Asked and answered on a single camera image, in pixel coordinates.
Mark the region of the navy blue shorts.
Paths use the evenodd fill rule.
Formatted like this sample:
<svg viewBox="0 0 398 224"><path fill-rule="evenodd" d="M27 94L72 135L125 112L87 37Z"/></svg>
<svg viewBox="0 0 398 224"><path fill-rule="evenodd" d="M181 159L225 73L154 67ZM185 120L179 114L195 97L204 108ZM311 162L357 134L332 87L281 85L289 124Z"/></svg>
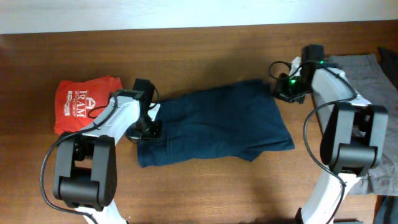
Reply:
<svg viewBox="0 0 398 224"><path fill-rule="evenodd" d="M238 157L252 162L264 151L293 150L271 87L247 80L161 102L160 137L137 144L141 167L190 159Z"/></svg>

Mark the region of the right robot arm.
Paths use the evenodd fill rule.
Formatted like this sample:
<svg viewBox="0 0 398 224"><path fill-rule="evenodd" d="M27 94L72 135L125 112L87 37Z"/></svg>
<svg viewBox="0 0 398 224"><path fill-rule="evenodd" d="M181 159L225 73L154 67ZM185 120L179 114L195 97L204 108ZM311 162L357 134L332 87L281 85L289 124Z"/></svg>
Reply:
<svg viewBox="0 0 398 224"><path fill-rule="evenodd" d="M382 158L389 115L351 85L336 63L325 59L324 47L306 45L301 56L286 64L288 73L276 77L272 95L288 103L302 104L306 95L323 101L307 116L303 140L312 160L321 169L320 178L307 203L297 210L295 223L333 223L351 188ZM317 159L308 143L308 123L320 110L330 112Z"/></svg>

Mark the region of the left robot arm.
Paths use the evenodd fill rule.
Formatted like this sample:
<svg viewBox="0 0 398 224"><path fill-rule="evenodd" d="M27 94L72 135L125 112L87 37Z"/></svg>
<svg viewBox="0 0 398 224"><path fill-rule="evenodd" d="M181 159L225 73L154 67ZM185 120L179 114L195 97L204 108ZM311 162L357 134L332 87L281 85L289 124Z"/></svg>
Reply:
<svg viewBox="0 0 398 224"><path fill-rule="evenodd" d="M117 189L116 145L122 137L132 142L160 137L162 123L155 120L160 108L152 101L155 85L136 79L132 90L117 90L109 103L89 125L65 132L50 147L57 153L53 196L65 203L50 202L40 183L47 205L55 210L83 216L88 223L126 223L114 201Z"/></svg>

